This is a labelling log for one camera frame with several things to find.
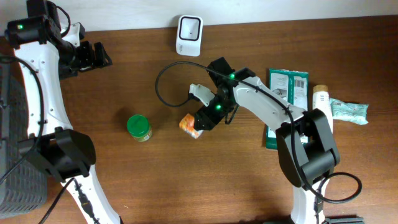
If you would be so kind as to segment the green wipes packet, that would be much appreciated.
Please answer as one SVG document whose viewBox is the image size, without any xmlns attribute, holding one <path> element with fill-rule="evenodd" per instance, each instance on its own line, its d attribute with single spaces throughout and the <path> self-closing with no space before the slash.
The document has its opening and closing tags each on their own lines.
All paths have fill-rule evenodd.
<svg viewBox="0 0 398 224">
<path fill-rule="evenodd" d="M 269 69 L 269 88 L 283 100 L 308 111 L 308 72 Z"/>
</svg>

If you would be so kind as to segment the green capped bottle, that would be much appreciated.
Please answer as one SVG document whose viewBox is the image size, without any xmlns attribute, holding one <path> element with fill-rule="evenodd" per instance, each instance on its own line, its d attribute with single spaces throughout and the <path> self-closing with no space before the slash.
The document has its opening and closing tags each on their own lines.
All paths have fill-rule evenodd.
<svg viewBox="0 0 398 224">
<path fill-rule="evenodd" d="M 135 114 L 127 121 L 127 130 L 129 134 L 139 142 L 147 141 L 152 136 L 152 127 L 148 119 L 141 115 Z"/>
</svg>

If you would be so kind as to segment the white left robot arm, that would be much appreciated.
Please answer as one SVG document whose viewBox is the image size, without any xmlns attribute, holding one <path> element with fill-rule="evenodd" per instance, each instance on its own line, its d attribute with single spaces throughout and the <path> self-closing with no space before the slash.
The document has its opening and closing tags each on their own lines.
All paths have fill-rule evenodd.
<svg viewBox="0 0 398 224">
<path fill-rule="evenodd" d="M 122 223 L 98 180 L 93 141 L 74 130 L 60 87 L 64 78 L 112 64 L 103 44 L 85 41 L 84 32 L 80 23 L 62 29 L 45 15 L 8 22 L 5 36 L 21 66 L 29 112 L 19 151 L 69 191 L 87 223 Z"/>
</svg>

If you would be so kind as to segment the teal wipes packet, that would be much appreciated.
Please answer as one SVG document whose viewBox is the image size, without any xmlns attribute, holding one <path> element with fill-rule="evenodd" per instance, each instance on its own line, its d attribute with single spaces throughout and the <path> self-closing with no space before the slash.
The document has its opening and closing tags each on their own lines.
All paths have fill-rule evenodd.
<svg viewBox="0 0 398 224">
<path fill-rule="evenodd" d="M 358 125 L 368 124 L 367 110 L 369 105 L 345 103 L 334 98 L 330 99 L 333 119 L 347 121 Z"/>
</svg>

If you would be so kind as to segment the white tube with cork cap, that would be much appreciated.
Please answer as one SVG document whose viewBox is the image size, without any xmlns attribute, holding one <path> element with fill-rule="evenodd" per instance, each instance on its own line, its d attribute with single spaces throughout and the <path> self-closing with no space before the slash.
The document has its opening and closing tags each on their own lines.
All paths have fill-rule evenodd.
<svg viewBox="0 0 398 224">
<path fill-rule="evenodd" d="M 333 115 L 330 104 L 330 95 L 326 85 L 315 85 L 313 87 L 313 109 L 320 109 L 326 116 L 331 132 L 333 133 Z"/>
</svg>

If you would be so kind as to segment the orange tissue packet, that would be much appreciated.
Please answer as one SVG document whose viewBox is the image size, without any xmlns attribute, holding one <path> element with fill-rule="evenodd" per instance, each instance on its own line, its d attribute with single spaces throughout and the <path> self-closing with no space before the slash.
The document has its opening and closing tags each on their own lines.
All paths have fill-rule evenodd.
<svg viewBox="0 0 398 224">
<path fill-rule="evenodd" d="M 195 124 L 194 116 L 191 115 L 190 113 L 188 113 L 179 122 L 179 127 L 185 133 L 189 134 L 192 138 L 198 139 L 201 136 L 201 134 L 203 133 L 203 130 L 197 131 L 194 128 L 194 124 Z"/>
</svg>

